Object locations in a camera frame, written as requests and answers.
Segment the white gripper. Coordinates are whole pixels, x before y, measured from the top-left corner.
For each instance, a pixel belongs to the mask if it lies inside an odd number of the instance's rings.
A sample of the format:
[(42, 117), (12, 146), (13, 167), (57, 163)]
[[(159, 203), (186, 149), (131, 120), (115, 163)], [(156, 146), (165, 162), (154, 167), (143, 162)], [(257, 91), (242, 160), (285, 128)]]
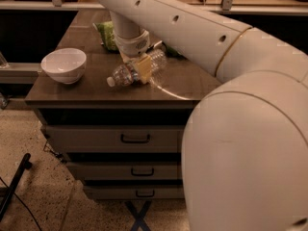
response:
[(150, 45), (149, 32), (144, 30), (139, 36), (129, 39), (123, 38), (117, 33), (114, 33), (114, 36), (117, 49), (125, 63), (130, 59), (139, 57), (134, 63), (134, 68), (139, 74), (141, 82), (146, 84), (151, 77), (151, 58), (143, 53), (147, 51)]

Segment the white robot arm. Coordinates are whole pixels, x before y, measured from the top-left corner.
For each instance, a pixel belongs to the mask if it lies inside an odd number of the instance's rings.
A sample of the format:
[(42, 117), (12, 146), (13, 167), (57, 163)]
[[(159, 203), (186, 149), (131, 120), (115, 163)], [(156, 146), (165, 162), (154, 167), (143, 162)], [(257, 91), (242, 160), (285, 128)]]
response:
[(306, 54), (177, 0), (97, 1), (221, 82), (184, 130), (191, 231), (307, 231)]

